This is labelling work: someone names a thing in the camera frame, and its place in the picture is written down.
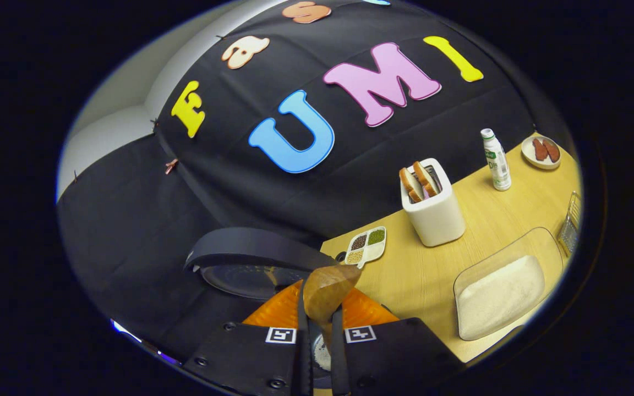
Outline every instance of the white wall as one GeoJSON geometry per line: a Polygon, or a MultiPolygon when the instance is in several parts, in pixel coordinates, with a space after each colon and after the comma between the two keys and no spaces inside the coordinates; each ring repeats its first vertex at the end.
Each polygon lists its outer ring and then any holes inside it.
{"type": "Polygon", "coordinates": [[[96,90],[68,133],[58,165],[56,201],[75,172],[152,132],[168,95],[214,43],[255,15],[286,0],[236,0],[187,21],[131,56],[96,90]]]}

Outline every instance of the table surface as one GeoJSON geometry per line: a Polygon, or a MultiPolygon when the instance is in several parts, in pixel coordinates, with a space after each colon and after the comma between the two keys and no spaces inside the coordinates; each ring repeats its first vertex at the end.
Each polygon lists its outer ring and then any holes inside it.
{"type": "MultiPolygon", "coordinates": [[[[357,288],[385,304],[398,318],[421,318],[461,361],[468,362],[528,321],[544,300],[505,328],[478,340],[464,341],[458,336],[453,282],[461,271],[533,228],[544,227],[556,239],[572,191],[582,193],[576,161],[563,148],[561,151],[561,163],[551,171],[532,166],[523,157],[521,145],[509,150],[506,158],[512,186],[506,191],[493,188],[488,166],[454,183],[453,191],[466,221],[466,231],[458,240],[433,247],[422,245],[407,214],[400,210],[325,241],[321,251],[337,256],[347,250],[353,236],[385,226],[385,252],[378,260],[365,264],[357,288]]],[[[476,160],[485,163],[483,148],[481,158],[476,160]]],[[[568,258],[564,253],[561,256],[566,268],[568,258]]]]}

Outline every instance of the metal rack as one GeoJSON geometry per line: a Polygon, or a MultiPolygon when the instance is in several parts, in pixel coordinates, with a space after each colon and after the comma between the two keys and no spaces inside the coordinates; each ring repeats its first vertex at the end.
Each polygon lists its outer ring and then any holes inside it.
{"type": "Polygon", "coordinates": [[[573,191],[569,199],[569,208],[566,210],[566,218],[564,218],[559,235],[556,237],[567,256],[571,256],[576,248],[580,223],[581,196],[573,191]]]}

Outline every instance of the seed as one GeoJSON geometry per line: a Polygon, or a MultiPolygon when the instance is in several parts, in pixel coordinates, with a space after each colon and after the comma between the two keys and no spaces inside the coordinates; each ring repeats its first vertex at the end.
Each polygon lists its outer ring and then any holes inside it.
{"type": "Polygon", "coordinates": [[[363,245],[365,245],[365,235],[355,239],[354,243],[352,243],[352,250],[363,248],[363,245]]]}
{"type": "Polygon", "coordinates": [[[347,264],[355,264],[358,263],[363,257],[363,250],[361,251],[352,251],[351,253],[349,253],[349,256],[347,257],[347,264]]]}
{"type": "Polygon", "coordinates": [[[368,236],[368,245],[373,245],[374,243],[379,243],[382,240],[385,240],[385,231],[384,230],[375,230],[368,236]]]}

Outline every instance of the pink letter m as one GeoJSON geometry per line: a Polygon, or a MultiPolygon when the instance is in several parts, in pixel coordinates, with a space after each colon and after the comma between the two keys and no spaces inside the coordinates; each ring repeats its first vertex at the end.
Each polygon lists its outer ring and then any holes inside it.
{"type": "Polygon", "coordinates": [[[370,127],[388,121],[393,116],[393,108],[382,106],[373,97],[378,95],[400,107],[407,105],[400,82],[410,88],[410,98],[423,100],[442,89],[442,85],[431,80],[392,42],[380,43],[371,50],[378,72],[373,72],[350,63],[340,63],[324,75],[324,82],[344,88],[365,110],[365,123],[370,127]]]}

